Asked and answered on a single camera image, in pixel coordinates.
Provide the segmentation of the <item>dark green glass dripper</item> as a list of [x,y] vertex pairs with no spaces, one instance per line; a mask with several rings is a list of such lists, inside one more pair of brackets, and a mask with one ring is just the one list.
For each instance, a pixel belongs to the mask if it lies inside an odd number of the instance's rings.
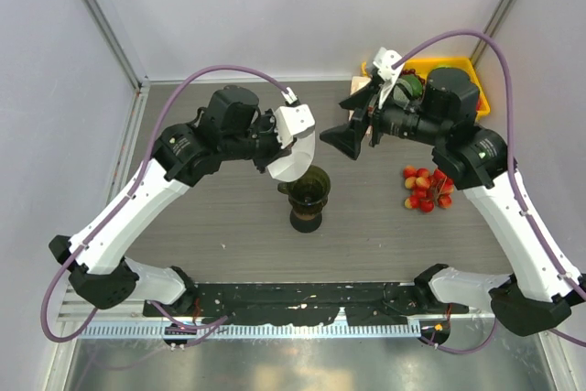
[[331,191],[331,179],[328,173],[311,165],[299,179],[281,182],[277,190],[288,197],[293,213],[302,220],[308,220],[321,214],[326,206]]

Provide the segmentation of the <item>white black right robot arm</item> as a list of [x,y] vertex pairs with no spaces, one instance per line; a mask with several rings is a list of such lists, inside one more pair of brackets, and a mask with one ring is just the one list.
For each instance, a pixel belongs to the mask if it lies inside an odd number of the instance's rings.
[[548,256],[561,252],[538,217],[505,140],[476,122],[480,89],[466,71],[432,70],[411,92],[399,79],[389,98],[379,101],[383,81],[375,75],[341,101],[353,115],[327,129],[320,140],[356,159],[364,135],[377,145],[384,135],[431,146],[433,162],[482,215],[503,249],[510,275],[462,272],[436,264],[416,277],[416,305],[434,312],[444,304],[491,311],[510,332],[528,336],[558,327],[582,298],[575,287],[585,276],[574,265],[558,271]]

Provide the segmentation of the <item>white paper coffee filter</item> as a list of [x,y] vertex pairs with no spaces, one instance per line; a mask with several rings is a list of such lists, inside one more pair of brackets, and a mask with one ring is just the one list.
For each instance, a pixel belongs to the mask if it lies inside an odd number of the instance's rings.
[[290,149],[290,154],[281,157],[267,166],[272,179],[292,182],[300,179],[309,169],[315,155],[316,136],[314,133],[298,139]]

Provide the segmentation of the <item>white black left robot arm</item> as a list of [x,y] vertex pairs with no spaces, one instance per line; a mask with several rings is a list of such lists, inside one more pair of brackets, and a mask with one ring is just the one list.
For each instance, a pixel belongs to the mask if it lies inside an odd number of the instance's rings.
[[178,267],[144,265],[127,257],[136,238],[176,199],[227,161],[254,164],[290,182],[310,165],[315,121],[307,105],[288,97],[276,110],[239,86],[216,91],[195,119],[165,128],[150,141],[136,174],[87,227],[58,235],[49,249],[69,272],[74,291],[98,310],[127,299],[155,301],[189,314],[193,282]]

